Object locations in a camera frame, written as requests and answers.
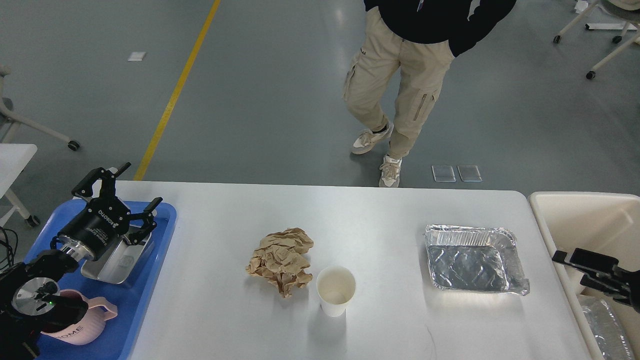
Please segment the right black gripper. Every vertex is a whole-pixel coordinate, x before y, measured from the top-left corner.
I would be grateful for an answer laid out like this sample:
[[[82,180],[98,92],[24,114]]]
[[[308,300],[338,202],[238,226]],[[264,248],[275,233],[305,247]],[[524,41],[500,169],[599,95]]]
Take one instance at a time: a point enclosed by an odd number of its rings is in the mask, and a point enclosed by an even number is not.
[[[617,303],[632,307],[637,313],[640,312],[639,270],[620,268],[617,258],[583,248],[575,248],[570,254],[567,251],[556,250],[551,260],[585,274],[619,275],[622,284],[610,278],[592,278],[589,275],[583,275],[580,284],[605,294]]]

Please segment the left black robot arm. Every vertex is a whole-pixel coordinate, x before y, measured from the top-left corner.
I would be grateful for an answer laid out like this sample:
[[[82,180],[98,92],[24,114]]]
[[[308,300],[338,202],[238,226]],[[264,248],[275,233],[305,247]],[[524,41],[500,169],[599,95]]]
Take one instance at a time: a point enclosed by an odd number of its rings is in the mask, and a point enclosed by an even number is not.
[[[154,210],[162,203],[154,198],[134,213],[118,198],[115,183],[131,163],[118,168],[95,168],[73,187],[71,194],[85,207],[28,263],[18,262],[1,273],[1,358],[34,360],[45,330],[72,330],[96,309],[94,300],[64,296],[59,281],[80,266],[98,262],[121,244],[144,248],[157,228]]]

